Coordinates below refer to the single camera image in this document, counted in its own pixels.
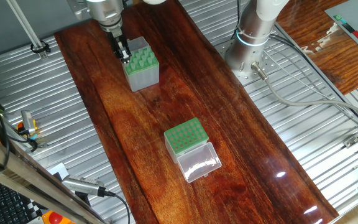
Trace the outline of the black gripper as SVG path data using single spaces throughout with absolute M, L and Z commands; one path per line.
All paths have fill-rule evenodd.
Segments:
M 111 48 L 114 51 L 115 56 L 124 64 L 130 62 L 132 54 L 128 44 L 125 42 L 126 38 L 121 29 L 114 29 L 108 32 Z

